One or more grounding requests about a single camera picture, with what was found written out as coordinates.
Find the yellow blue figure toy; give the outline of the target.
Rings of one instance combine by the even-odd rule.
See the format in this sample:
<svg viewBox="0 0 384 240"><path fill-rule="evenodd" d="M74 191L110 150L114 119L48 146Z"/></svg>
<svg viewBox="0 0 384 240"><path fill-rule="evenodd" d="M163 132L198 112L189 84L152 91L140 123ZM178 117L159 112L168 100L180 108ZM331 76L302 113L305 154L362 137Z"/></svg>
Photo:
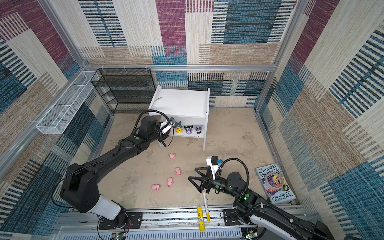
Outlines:
<svg viewBox="0 0 384 240"><path fill-rule="evenodd" d="M175 131L177 134L182 134L183 133L183 126L182 126L182 122L179 121L179 122L176 122L175 124Z"/></svg>

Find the black-eared figure toy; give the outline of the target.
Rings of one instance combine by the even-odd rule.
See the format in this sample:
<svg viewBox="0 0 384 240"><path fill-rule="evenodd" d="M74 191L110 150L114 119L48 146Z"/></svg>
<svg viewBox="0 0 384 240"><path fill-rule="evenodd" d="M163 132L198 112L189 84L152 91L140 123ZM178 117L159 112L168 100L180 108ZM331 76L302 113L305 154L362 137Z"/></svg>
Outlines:
<svg viewBox="0 0 384 240"><path fill-rule="evenodd" d="M193 125L184 126L184 129L185 129L187 135L191 135L193 133L193 127L194 127Z"/></svg>

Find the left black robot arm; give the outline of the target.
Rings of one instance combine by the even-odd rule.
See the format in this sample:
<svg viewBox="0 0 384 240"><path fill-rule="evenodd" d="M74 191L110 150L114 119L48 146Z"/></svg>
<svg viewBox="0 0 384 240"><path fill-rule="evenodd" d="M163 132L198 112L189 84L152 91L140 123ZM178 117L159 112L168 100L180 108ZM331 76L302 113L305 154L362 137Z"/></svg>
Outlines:
<svg viewBox="0 0 384 240"><path fill-rule="evenodd" d="M146 110L136 120L131 134L118 141L114 149L82 165L72 164L60 181L60 197L80 213L99 216L108 229L128 226L127 210L120 204L102 196L99 182L125 161L146 151L158 141L166 146L165 139L176 121L157 110Z"/></svg>

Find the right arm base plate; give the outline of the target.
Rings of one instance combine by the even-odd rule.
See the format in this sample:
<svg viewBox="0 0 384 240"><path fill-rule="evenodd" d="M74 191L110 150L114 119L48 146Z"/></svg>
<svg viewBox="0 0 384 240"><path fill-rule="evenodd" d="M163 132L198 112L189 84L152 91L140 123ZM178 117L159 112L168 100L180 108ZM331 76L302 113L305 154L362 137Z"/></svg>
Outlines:
<svg viewBox="0 0 384 240"><path fill-rule="evenodd" d="M248 225L247 219L240 218L233 209L224 209L221 212L221 218L224 219L225 226Z"/></svg>

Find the purple-eared black figure toy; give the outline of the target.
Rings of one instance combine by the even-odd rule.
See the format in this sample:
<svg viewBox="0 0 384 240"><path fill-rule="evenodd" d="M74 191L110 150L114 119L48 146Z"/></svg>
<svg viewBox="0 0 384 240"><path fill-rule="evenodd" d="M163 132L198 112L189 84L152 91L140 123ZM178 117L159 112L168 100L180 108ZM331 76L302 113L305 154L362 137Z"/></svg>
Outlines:
<svg viewBox="0 0 384 240"><path fill-rule="evenodd" d="M196 125L196 126L194 126L194 128L195 128L196 134L200 135L202 133L202 128L203 128L202 125Z"/></svg>

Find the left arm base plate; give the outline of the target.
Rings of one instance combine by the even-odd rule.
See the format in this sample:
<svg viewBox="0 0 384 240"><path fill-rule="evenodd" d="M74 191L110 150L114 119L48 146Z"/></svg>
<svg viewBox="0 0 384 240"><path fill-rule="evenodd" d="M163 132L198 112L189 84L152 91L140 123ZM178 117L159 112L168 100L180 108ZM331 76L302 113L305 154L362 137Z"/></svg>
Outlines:
<svg viewBox="0 0 384 240"><path fill-rule="evenodd" d="M143 212L125 212L114 220L101 218L98 230L128 230L139 229L142 224Z"/></svg>

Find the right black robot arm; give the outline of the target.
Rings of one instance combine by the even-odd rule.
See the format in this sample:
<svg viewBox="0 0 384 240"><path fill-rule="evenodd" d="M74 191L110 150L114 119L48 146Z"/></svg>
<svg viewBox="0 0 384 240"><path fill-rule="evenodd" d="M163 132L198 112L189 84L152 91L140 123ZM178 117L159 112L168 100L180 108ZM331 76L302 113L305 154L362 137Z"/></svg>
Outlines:
<svg viewBox="0 0 384 240"><path fill-rule="evenodd" d="M232 172L226 178L221 177L224 166L236 161L246 173L244 180L240 173ZM250 172L246 164L238 158L224 161L217 156L208 158L206 167L195 168L198 177L188 177L188 180L200 192L209 193L214 190L235 198L233 211L239 222L245 225L254 224L269 230L285 240L333 240L329 228L322 222L315 224L295 217L280 209L250 189Z"/></svg>

